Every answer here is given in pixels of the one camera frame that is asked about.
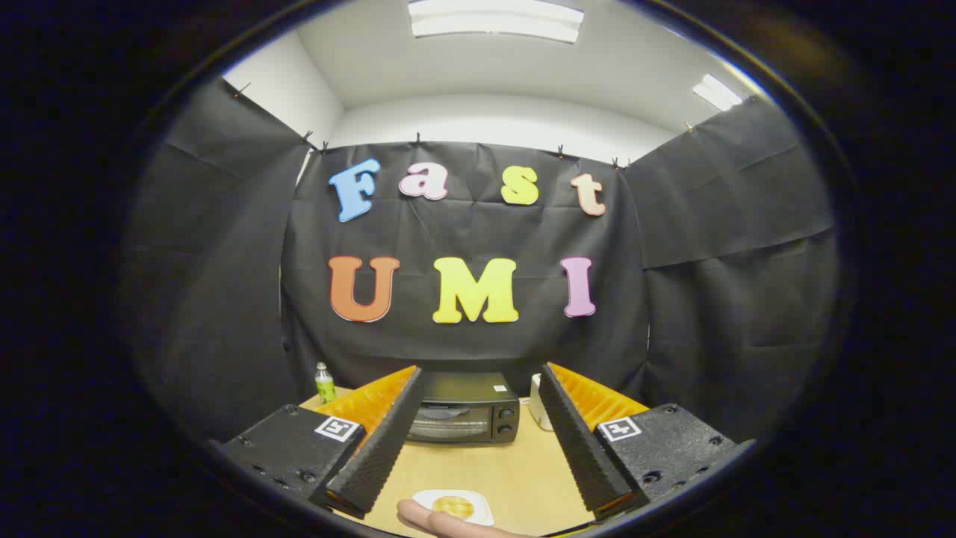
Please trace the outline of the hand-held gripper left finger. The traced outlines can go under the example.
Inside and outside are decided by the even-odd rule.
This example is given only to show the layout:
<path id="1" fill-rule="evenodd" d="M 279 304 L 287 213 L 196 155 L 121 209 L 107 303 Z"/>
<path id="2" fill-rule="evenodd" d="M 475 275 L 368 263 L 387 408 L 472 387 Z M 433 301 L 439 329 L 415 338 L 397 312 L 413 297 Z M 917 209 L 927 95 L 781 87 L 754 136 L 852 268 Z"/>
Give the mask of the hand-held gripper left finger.
<path id="1" fill-rule="evenodd" d="M 411 365 L 316 409 L 281 406 L 215 449 L 277 498 L 362 519 L 392 473 L 421 398 L 423 370 Z"/>

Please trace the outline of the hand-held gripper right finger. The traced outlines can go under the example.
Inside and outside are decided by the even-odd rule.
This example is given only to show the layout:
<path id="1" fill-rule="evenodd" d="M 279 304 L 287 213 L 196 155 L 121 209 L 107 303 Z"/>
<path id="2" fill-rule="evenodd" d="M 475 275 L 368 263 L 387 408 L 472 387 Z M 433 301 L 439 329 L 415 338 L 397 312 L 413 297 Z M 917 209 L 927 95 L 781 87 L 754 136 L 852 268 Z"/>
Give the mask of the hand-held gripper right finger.
<path id="1" fill-rule="evenodd" d="M 642 405 L 547 363 L 539 395 L 585 508 L 602 522 L 665 503 L 747 452 L 675 403 Z"/>

